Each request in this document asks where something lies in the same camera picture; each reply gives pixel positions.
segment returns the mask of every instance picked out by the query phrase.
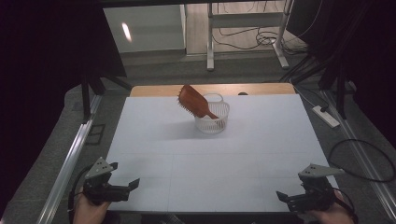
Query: brush handle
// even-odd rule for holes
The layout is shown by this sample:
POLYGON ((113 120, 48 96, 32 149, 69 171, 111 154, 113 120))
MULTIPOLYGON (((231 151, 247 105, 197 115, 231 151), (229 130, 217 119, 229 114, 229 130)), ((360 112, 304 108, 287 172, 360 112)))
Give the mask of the brush handle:
MULTIPOLYGON (((221 100, 219 100, 218 102, 223 102, 223 101, 224 101, 222 95, 219 94, 219 93, 217 93, 217 92, 209 92, 209 93, 207 93, 207 94, 204 94, 203 96, 206 97, 207 95, 217 95, 217 96, 219 96, 219 97, 221 98, 221 100)), ((212 119, 218 119, 218 118, 219 118, 218 116, 216 116, 215 114, 213 114, 212 112, 210 112, 210 110, 207 111, 207 115, 208 115, 210 118, 212 118, 212 119)))
POLYGON ((213 113, 210 112, 210 111, 207 111, 207 115, 208 115, 210 118, 212 118, 212 119, 218 119, 218 118, 219 118, 218 116, 216 116, 215 114, 213 114, 213 113))

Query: aluminum rail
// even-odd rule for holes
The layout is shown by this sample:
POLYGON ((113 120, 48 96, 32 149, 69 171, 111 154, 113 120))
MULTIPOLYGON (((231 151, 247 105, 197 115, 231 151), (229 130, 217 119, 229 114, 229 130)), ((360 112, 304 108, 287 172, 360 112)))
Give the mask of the aluminum rail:
POLYGON ((81 126, 79 127, 76 138, 69 149, 69 153, 67 154, 66 159, 64 159, 64 165, 62 166, 61 171, 59 172, 58 177, 53 184, 53 187, 49 193, 49 197, 43 207, 43 210, 41 211, 40 216, 38 217, 37 223, 50 224, 52 222, 56 210, 58 209, 59 203, 61 202, 61 199, 64 195, 67 183, 69 182, 74 167, 78 161, 79 153, 81 152, 81 149, 84 146, 84 142, 91 129, 94 117, 96 115, 96 111, 99 107, 101 100, 102 96, 93 96, 91 102, 91 117, 86 124, 81 124, 81 126))
MULTIPOLYGON (((341 118, 338 114, 337 110, 335 109, 335 101, 332 98, 329 91, 322 91, 321 92, 324 97, 329 102, 329 108, 332 111, 332 114, 338 119, 340 122, 341 128, 343 130, 344 136, 350 139, 357 139, 356 134, 353 132, 352 128, 349 126, 347 120, 341 118)), ((368 157, 367 153, 365 152, 363 146, 359 142, 351 142, 350 145, 352 146, 353 153, 361 166, 361 169, 364 173, 374 179, 381 179, 381 175, 375 169, 375 166, 371 162, 370 158, 368 157)), ((384 183, 376 183, 370 182, 379 201, 382 203, 385 211, 387 212, 389 218, 392 220, 393 223, 396 223, 396 201, 393 197, 393 194, 390 192, 388 186, 384 183)))
POLYGON ((282 20, 280 21, 280 26, 279 26, 279 32, 277 33, 276 41, 273 44, 274 51, 276 53, 276 57, 280 62, 280 66, 283 69, 289 69, 289 63, 286 60, 285 55, 283 54, 282 48, 281 48, 281 43, 283 39, 283 34, 286 30, 286 25, 288 24, 289 21, 289 15, 291 11, 291 5, 293 4, 293 0, 290 0, 286 4, 286 9, 283 11, 283 17, 282 20))

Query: white table surface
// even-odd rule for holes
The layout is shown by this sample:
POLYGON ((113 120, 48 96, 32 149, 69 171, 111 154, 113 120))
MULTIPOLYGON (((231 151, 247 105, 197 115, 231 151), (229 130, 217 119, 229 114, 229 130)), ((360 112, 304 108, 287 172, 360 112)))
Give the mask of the white table surface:
MULTIPOLYGON (((288 212, 276 196, 304 193, 298 172, 328 166, 297 94, 224 96, 227 127, 207 135, 176 97, 129 97, 106 161, 109 183, 140 178, 128 202, 135 212, 288 212)), ((335 179, 329 181, 334 187, 335 179)))

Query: white cable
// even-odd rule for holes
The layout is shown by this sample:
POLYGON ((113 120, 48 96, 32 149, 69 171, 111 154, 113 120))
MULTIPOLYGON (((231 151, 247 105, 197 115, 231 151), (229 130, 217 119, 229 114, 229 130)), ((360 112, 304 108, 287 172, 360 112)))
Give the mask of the white cable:
POLYGON ((308 29, 306 29, 302 34, 300 34, 300 35, 297 35, 296 37, 294 37, 293 39, 295 39, 295 38, 299 38, 300 36, 302 36, 302 35, 304 35, 306 32, 308 32, 311 28, 312 28, 312 26, 315 24, 315 21, 317 20, 317 18, 318 18, 318 14, 319 14, 319 12, 320 12, 320 9, 321 9, 321 6, 322 6, 322 3, 323 3, 323 0, 320 0, 320 5, 319 5, 319 8, 318 8, 318 12, 317 12, 317 15, 315 16, 315 18, 314 18, 314 20, 312 21, 312 23, 311 23, 311 25, 308 27, 308 29))
POLYGON ((309 101, 309 100, 297 89, 296 86, 293 85, 293 88, 294 88, 295 90, 297 90, 297 92, 298 92, 309 104, 311 104, 313 107, 315 107, 315 105, 312 104, 312 102, 310 102, 310 101, 309 101))

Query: brown hairbrush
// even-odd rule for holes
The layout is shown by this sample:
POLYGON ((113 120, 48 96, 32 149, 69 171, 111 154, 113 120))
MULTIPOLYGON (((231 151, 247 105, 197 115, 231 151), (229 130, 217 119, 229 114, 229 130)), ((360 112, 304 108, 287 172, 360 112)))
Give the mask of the brown hairbrush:
POLYGON ((210 112, 209 104, 205 97, 190 85, 184 85, 181 88, 178 102, 180 106, 190 111, 195 117, 203 118, 208 115, 212 119, 218 119, 216 115, 210 112))

